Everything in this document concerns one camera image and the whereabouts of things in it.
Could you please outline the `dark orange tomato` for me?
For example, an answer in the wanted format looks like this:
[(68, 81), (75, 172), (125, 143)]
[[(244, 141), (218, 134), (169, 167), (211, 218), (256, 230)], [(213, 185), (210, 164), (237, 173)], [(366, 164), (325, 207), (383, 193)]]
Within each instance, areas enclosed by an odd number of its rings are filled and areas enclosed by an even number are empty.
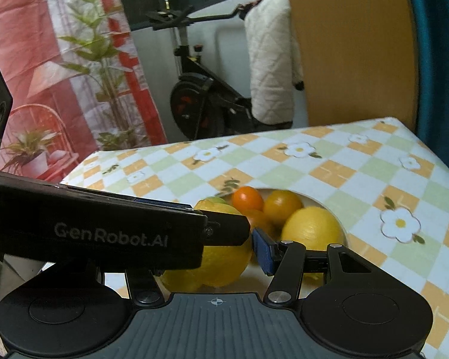
[(249, 209), (242, 212), (250, 222), (251, 229), (256, 228), (263, 230), (271, 239), (279, 238), (279, 231), (271, 222), (271, 220), (261, 211)]

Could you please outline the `yellow lemon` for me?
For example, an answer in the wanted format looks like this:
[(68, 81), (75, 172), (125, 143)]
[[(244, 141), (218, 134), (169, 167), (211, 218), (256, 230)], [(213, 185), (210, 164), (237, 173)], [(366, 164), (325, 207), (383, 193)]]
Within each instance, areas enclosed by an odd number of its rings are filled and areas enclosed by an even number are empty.
[(251, 236), (239, 247), (206, 246), (199, 268), (165, 271), (159, 280), (172, 293), (198, 293), (202, 286), (222, 288), (238, 280), (251, 255)]
[(281, 230), (282, 241), (296, 241), (308, 250), (326, 250), (329, 244), (345, 244), (345, 235), (335, 216), (320, 207), (294, 212)]

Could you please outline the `orange yellow tomato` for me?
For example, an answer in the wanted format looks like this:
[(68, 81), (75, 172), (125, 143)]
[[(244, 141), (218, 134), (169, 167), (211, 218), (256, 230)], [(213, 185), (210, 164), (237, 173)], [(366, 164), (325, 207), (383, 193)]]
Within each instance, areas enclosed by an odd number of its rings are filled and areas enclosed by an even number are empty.
[(279, 229), (288, 218), (302, 208), (304, 208), (302, 199), (296, 193), (274, 190), (264, 200), (263, 213)]

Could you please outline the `green tomato front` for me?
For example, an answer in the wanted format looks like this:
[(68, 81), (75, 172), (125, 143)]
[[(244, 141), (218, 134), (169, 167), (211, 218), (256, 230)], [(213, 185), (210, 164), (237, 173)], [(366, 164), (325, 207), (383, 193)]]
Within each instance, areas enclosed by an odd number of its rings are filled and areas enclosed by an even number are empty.
[(227, 203), (223, 198), (217, 196), (207, 197), (205, 200), (210, 203), (223, 203), (223, 204)]

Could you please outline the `beige round plate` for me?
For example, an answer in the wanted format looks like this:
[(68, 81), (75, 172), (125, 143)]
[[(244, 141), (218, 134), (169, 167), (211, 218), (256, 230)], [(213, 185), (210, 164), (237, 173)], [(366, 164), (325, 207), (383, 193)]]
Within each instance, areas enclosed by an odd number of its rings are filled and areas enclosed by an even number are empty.
[(202, 264), (193, 270), (165, 271), (163, 286), (172, 293), (197, 293), (204, 286), (223, 288), (238, 280), (256, 257), (264, 273), (275, 275), (282, 268), (288, 273), (303, 265), (290, 255), (291, 244), (299, 243), (307, 252), (326, 251), (332, 243), (345, 244), (338, 219), (328, 210), (305, 206), (294, 192), (274, 190), (267, 198), (252, 187), (243, 187), (232, 196), (232, 204), (201, 200), (197, 208), (211, 212), (242, 214), (251, 225), (251, 240), (239, 247), (205, 247)]

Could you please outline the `checkered floral tablecloth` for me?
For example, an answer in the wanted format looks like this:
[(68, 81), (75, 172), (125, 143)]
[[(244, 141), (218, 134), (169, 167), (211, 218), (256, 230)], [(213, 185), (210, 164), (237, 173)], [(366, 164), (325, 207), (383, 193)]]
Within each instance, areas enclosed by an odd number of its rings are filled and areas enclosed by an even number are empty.
[(424, 356), (449, 358), (449, 169), (395, 118), (94, 152), (65, 183), (191, 205), (243, 185), (310, 197), (428, 300)]

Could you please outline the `red printed backdrop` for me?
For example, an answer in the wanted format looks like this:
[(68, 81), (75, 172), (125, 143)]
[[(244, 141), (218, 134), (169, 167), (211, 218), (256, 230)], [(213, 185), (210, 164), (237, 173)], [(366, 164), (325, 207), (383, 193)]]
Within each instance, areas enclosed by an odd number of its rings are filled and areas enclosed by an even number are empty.
[(93, 152), (167, 140), (122, 0), (0, 0), (0, 70), (2, 171), (59, 182)]

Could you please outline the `black exercise bike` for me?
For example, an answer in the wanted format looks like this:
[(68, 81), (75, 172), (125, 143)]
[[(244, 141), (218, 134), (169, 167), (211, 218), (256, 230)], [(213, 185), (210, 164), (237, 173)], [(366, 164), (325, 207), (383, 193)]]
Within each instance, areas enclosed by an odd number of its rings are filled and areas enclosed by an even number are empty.
[(190, 140), (225, 135), (247, 134), (269, 130), (285, 130), (290, 123), (266, 125), (255, 119), (251, 111), (251, 95), (240, 94), (202, 63), (201, 44), (190, 45), (188, 28), (193, 24), (229, 20), (246, 13), (260, 0), (238, 4), (231, 12), (193, 16), (193, 7), (184, 10), (148, 11), (146, 16), (155, 31), (178, 30), (178, 45), (173, 54), (179, 60), (178, 81), (169, 96), (173, 120)]

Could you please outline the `white quilted blanket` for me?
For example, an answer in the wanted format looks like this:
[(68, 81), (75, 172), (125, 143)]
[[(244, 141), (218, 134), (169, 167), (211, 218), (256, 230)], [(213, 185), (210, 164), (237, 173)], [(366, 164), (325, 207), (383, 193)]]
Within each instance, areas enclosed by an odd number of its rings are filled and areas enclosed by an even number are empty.
[(260, 0), (245, 15), (251, 111), (266, 125), (294, 119), (294, 89), (303, 82), (289, 0)]

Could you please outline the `wooden board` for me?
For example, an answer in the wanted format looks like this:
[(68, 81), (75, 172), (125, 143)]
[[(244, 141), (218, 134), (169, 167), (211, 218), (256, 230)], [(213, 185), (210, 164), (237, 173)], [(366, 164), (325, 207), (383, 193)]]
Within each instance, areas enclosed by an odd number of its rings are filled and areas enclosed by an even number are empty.
[(290, 0), (312, 126), (395, 117), (415, 127), (409, 0)]

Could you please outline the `teal curtain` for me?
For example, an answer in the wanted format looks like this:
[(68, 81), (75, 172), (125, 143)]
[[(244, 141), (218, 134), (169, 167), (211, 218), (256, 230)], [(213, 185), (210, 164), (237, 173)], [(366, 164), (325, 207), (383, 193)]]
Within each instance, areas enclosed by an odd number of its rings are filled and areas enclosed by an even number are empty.
[(418, 55), (416, 135), (449, 168), (449, 0), (410, 0)]

